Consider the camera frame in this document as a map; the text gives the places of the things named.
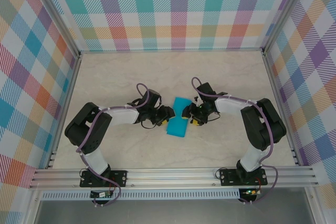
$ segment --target blue block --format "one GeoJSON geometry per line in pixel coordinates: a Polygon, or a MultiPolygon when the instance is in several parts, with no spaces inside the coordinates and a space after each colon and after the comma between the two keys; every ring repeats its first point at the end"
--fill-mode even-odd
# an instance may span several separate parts
{"type": "Polygon", "coordinates": [[[173,105],[175,117],[170,119],[167,126],[167,134],[184,137],[188,125],[188,119],[182,119],[182,111],[191,104],[191,100],[176,97],[173,105]]]}

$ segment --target beige surface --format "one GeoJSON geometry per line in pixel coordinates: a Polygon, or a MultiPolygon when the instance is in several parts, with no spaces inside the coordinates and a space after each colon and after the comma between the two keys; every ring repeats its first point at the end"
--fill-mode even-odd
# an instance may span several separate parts
{"type": "MultiPolygon", "coordinates": [[[[138,98],[138,82],[159,92],[165,105],[172,106],[176,96],[192,99],[196,96],[191,86],[193,76],[209,82],[217,93],[269,98],[275,105],[258,51],[84,55],[65,126],[89,101],[115,106],[138,98]]],[[[103,155],[114,168],[235,166],[249,145],[241,116],[222,114],[204,126],[189,124],[184,138],[167,135],[165,129],[146,130],[139,124],[109,127],[101,144],[103,155]]],[[[75,150],[63,135],[54,168],[84,167],[75,150]]],[[[285,137],[264,164],[294,165],[285,137]]]]}

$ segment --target plaid backdrop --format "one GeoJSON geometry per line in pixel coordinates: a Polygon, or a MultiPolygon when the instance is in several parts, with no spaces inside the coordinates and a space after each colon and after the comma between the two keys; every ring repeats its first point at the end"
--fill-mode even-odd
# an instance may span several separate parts
{"type": "Polygon", "coordinates": [[[259,48],[282,7],[281,0],[54,2],[79,48],[90,51],[259,48]]]}
{"type": "Polygon", "coordinates": [[[336,217],[336,0],[299,0],[269,60],[305,165],[336,217]]]}
{"type": "Polygon", "coordinates": [[[18,223],[75,58],[40,0],[0,0],[0,223],[18,223]]]}

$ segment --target purple cable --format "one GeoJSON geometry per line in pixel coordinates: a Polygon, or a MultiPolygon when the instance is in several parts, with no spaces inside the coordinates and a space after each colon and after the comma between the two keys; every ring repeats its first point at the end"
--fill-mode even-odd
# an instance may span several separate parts
{"type": "MultiPolygon", "coordinates": [[[[202,84],[201,80],[198,78],[198,77],[193,77],[191,79],[191,85],[193,86],[193,88],[197,91],[198,94],[201,94],[201,95],[204,95],[205,97],[217,97],[217,98],[228,98],[228,99],[232,99],[232,100],[236,100],[236,101],[239,101],[239,102],[245,102],[245,103],[248,103],[248,104],[251,104],[252,106],[254,106],[260,113],[261,117],[264,119],[265,121],[265,125],[266,125],[266,128],[267,128],[267,131],[268,131],[268,134],[269,134],[269,139],[270,139],[270,149],[269,149],[269,152],[268,154],[263,157],[259,163],[261,164],[262,161],[264,161],[265,159],[269,158],[269,156],[272,154],[273,152],[273,147],[274,147],[274,140],[273,140],[273,134],[272,134],[272,130],[271,130],[271,127],[268,123],[268,120],[265,116],[265,114],[263,113],[262,109],[256,105],[255,103],[251,102],[251,101],[248,101],[248,100],[245,100],[245,99],[242,99],[242,98],[238,98],[238,97],[232,97],[230,95],[218,95],[218,94],[206,94],[206,93],[203,93],[203,92],[200,92],[197,87],[194,85],[194,80],[197,80],[200,85],[202,84]]],[[[270,166],[270,165],[262,165],[263,167],[268,167],[268,168],[273,168],[275,170],[275,173],[276,173],[276,176],[275,176],[275,180],[274,180],[274,183],[271,187],[271,189],[269,190],[268,194],[273,190],[273,188],[275,187],[277,181],[278,181],[278,170],[274,167],[274,166],[270,166]]],[[[263,198],[261,199],[258,199],[254,202],[259,202],[261,201],[262,199],[266,198],[266,195],[263,196],[263,198]]]]}
{"type": "Polygon", "coordinates": [[[84,153],[81,151],[81,149],[83,148],[83,146],[86,144],[87,140],[89,139],[90,134],[91,134],[91,132],[92,132],[92,129],[93,129],[93,127],[94,127],[94,125],[95,125],[95,123],[96,123],[98,117],[99,117],[103,112],[108,111],[108,110],[114,110],[114,109],[138,109],[138,108],[144,106],[144,105],[148,102],[148,99],[149,99],[149,90],[148,90],[148,88],[147,88],[147,86],[146,86],[145,84],[143,84],[143,83],[138,83],[138,84],[136,85],[136,88],[137,88],[137,90],[138,90],[138,92],[139,92],[139,94],[140,94],[141,96],[142,96],[142,94],[141,94],[141,92],[140,92],[140,90],[139,90],[139,86],[140,86],[140,85],[141,85],[141,86],[144,86],[144,87],[146,88],[147,97],[146,97],[145,102],[143,102],[143,103],[140,104],[140,105],[137,105],[137,106],[134,106],[134,107],[129,107],[129,108],[126,107],[126,106],[114,106],[114,107],[105,108],[105,109],[102,109],[101,111],[99,111],[99,113],[98,113],[98,114],[96,115],[96,117],[93,119],[92,124],[91,124],[91,126],[90,126],[90,129],[89,129],[87,135],[85,136],[83,142],[80,144],[80,146],[79,146],[79,147],[77,148],[77,150],[76,150],[76,152],[80,154],[80,158],[82,159],[83,163],[85,164],[85,166],[87,166],[87,168],[88,168],[88,170],[89,170],[90,172],[92,172],[93,174],[95,174],[97,177],[99,177],[99,178],[101,178],[101,179],[104,179],[104,180],[106,180],[107,182],[109,182],[109,183],[115,185],[115,186],[118,187],[118,189],[119,189],[119,192],[118,192],[118,195],[116,196],[116,198],[114,198],[113,200],[110,200],[109,202],[107,202],[106,204],[101,205],[101,206],[108,206],[108,205],[112,204],[113,202],[115,202],[115,201],[121,196],[121,187],[119,186],[118,183],[116,183],[116,182],[114,182],[114,181],[112,181],[112,180],[110,180],[110,179],[108,179],[108,178],[105,178],[105,177],[103,177],[103,176],[100,176],[98,173],[96,173],[96,172],[89,166],[89,164],[86,162],[85,158],[83,157],[84,153]]]}

